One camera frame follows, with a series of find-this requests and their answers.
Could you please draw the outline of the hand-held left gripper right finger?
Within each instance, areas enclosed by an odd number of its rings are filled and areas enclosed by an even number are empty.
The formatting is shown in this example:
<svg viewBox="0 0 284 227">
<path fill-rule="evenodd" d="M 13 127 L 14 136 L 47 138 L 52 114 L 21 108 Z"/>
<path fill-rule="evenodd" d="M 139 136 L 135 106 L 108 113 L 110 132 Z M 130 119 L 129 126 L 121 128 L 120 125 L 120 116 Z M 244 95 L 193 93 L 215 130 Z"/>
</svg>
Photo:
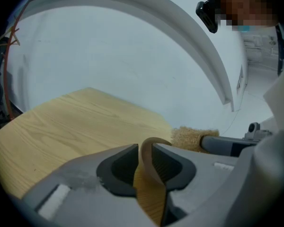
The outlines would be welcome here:
<svg viewBox="0 0 284 227">
<path fill-rule="evenodd" d="M 238 157 L 198 153 L 154 143 L 151 164 L 166 189 L 161 225 L 167 226 L 200 207 L 228 178 Z"/>
</svg>

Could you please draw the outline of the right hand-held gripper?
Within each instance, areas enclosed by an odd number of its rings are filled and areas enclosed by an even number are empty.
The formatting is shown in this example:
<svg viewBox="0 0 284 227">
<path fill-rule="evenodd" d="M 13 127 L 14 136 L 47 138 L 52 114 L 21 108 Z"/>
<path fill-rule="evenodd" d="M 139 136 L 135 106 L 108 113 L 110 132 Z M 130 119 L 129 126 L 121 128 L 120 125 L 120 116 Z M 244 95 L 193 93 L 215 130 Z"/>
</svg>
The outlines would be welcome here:
<svg viewBox="0 0 284 227">
<path fill-rule="evenodd" d="M 260 124 L 254 122 L 249 125 L 243 139 L 206 135 L 201 138 L 201 148 L 214 155 L 239 157 L 243 149 L 272 135 L 271 131 L 261 129 Z"/>
</svg>

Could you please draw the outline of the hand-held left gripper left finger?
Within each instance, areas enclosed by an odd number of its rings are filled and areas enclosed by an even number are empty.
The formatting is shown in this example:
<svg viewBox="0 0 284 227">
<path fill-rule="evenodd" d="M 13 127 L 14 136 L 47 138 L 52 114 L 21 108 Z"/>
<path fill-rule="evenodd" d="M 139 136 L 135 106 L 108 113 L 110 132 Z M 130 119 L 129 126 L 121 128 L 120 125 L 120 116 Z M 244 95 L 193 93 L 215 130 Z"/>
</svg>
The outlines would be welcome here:
<svg viewBox="0 0 284 227">
<path fill-rule="evenodd" d="M 72 159 L 36 183 L 22 200 L 59 227 L 152 227 L 133 187 L 138 145 Z"/>
</svg>

